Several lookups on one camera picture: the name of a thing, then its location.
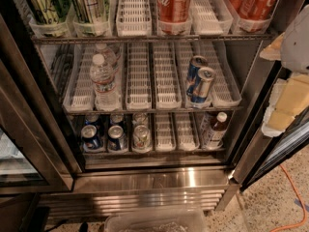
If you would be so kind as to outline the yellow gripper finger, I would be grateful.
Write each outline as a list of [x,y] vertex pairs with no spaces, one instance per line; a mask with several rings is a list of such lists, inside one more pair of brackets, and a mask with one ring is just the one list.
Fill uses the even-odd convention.
[[260,57],[268,61],[280,61],[281,60],[281,44],[284,39],[284,33],[279,35],[271,44],[264,48],[260,52]]
[[309,106],[309,75],[293,73],[288,80],[278,78],[270,93],[262,133],[276,137]]

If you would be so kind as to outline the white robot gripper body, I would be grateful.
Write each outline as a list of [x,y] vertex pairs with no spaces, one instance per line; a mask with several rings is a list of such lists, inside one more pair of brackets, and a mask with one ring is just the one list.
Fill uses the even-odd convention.
[[285,31],[281,43],[281,63],[292,72],[309,73],[309,5]]

